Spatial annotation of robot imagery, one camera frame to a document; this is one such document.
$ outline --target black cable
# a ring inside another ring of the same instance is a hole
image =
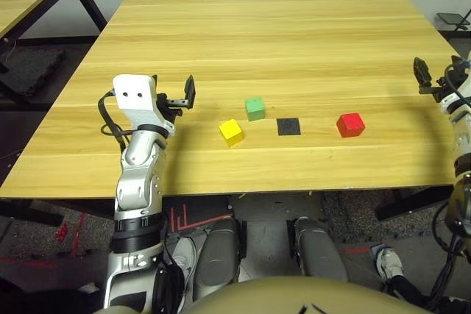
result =
[[[177,263],[175,262],[174,258],[170,254],[169,248],[167,247],[167,233],[169,232],[169,215],[165,211],[162,211],[163,215],[165,216],[165,226],[164,226],[164,231],[163,231],[163,249],[167,253],[167,257],[169,257],[170,261],[172,264],[176,265]]]
[[[448,201],[445,202],[435,213],[435,215],[433,215],[433,218],[432,218],[432,234],[433,234],[433,238],[435,239],[435,241],[439,244],[440,248],[442,248],[444,251],[448,252],[448,249],[450,248],[438,235],[438,233],[436,232],[436,223],[437,223],[437,220],[438,220],[438,217],[440,215],[440,213],[442,213],[442,211],[446,208],[446,206],[448,205]]]
[[[113,121],[113,119],[110,117],[110,115],[108,114],[108,111],[106,111],[106,107],[105,107],[105,99],[107,97],[112,97],[114,95],[115,95],[114,90],[110,90],[106,92],[106,94],[104,94],[103,97],[100,98],[100,100],[98,100],[98,111],[100,112],[100,115],[105,121],[105,125],[102,126],[100,131],[105,135],[111,134],[112,136],[114,136],[116,141],[118,141],[121,152],[123,152],[126,149],[126,143],[124,142],[124,139],[126,139],[126,141],[129,143],[129,139],[127,138],[127,135],[128,135],[127,133],[130,131],[123,130],[118,124],[116,124]],[[107,126],[110,129],[111,133],[104,131],[105,126]]]
[[[471,103],[459,92],[456,88],[455,85],[451,82],[450,77],[448,76],[448,71],[453,67],[453,64],[449,64],[445,68],[445,81],[447,82],[448,86],[453,90],[453,92],[469,107],[471,108]]]
[[[447,262],[445,266],[440,271],[438,277],[436,278],[435,284],[433,285],[428,304],[425,309],[434,311],[439,305],[440,299],[445,294],[445,290],[448,286],[448,283],[451,280],[453,272],[455,271],[456,259],[460,253],[464,250],[464,241],[456,241],[457,236],[453,234],[450,247],[447,252]]]
[[[103,124],[103,126],[100,128],[100,132],[102,132],[103,135],[107,136],[127,136],[127,135],[132,135],[135,130],[123,130],[118,124],[115,124],[115,126],[118,128],[119,132],[118,134],[114,135],[112,132],[106,132],[105,128],[107,127],[107,124]]]

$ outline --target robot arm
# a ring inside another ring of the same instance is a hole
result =
[[[464,239],[471,253],[471,77],[469,60],[452,57],[452,64],[444,76],[431,86],[427,65],[420,58],[414,60],[414,74],[419,82],[419,93],[432,94],[442,113],[450,116],[453,128],[453,160],[455,187],[450,197],[445,222],[453,234]]]
[[[174,286],[171,276],[166,276],[168,266],[163,261],[166,234],[161,182],[166,139],[175,133],[175,117],[183,114],[180,108],[193,107],[195,89],[190,76],[185,98],[167,100],[165,93],[156,94],[156,84],[156,76],[118,75],[109,95],[116,96],[119,109],[132,122],[133,131],[130,144],[121,155],[105,308],[125,305],[139,313],[173,312],[174,303],[169,303],[168,294],[158,290],[171,290]],[[110,122],[106,112],[103,114],[103,109],[100,107],[100,112],[115,132],[113,135],[125,135]]]

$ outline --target wooden table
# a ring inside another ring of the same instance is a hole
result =
[[[451,54],[409,0],[125,0],[0,196],[114,195],[119,148],[100,134],[96,103],[122,73],[159,74],[172,98],[194,75],[194,109],[169,140],[167,195],[452,183],[451,128],[412,72],[420,56],[438,78]],[[253,96],[266,119],[248,122]],[[336,120],[351,112],[366,130],[343,139]],[[231,118],[245,138],[229,149],[218,125]],[[276,118],[299,118],[302,134],[278,136]]]
[[[14,48],[16,40],[59,0],[0,0],[0,54]],[[94,0],[80,0],[99,30],[106,20]],[[0,63],[0,74],[8,71]],[[16,104],[2,104],[0,110],[48,110],[50,104],[30,104],[0,81],[0,91]]]

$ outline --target white sneaker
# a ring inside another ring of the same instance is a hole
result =
[[[193,240],[191,238],[180,238],[171,257],[173,257],[175,263],[182,269],[183,276],[185,277],[182,301],[178,307],[178,312],[180,312],[185,304],[186,285],[196,268],[197,254]]]
[[[382,249],[378,253],[376,269],[384,282],[397,275],[404,276],[403,264],[392,248]]]

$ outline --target table frame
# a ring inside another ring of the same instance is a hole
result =
[[[429,187],[418,193],[403,198],[400,189],[392,189],[394,201],[375,208],[375,216],[378,221],[386,221],[391,218],[410,215],[420,210],[428,209],[434,205],[445,202],[453,192],[452,185]],[[229,197],[231,194],[219,194],[215,197]],[[88,213],[97,217],[113,220],[115,199],[43,199],[43,201],[68,209]],[[62,216],[45,213],[44,211],[30,209],[32,199],[20,199],[18,201],[0,201],[0,215],[17,218],[25,221],[59,226]]]
[[[12,29],[0,39],[0,54],[11,50],[11,46],[25,33],[41,16],[43,16],[59,0],[43,0],[34,9],[24,16]],[[107,25],[107,21],[94,0],[80,0],[83,7],[101,32]],[[8,68],[0,63],[0,74],[8,72]],[[0,104],[1,111],[47,111],[52,103],[32,103],[22,95],[16,93],[8,85],[0,80],[0,92],[14,103]]]

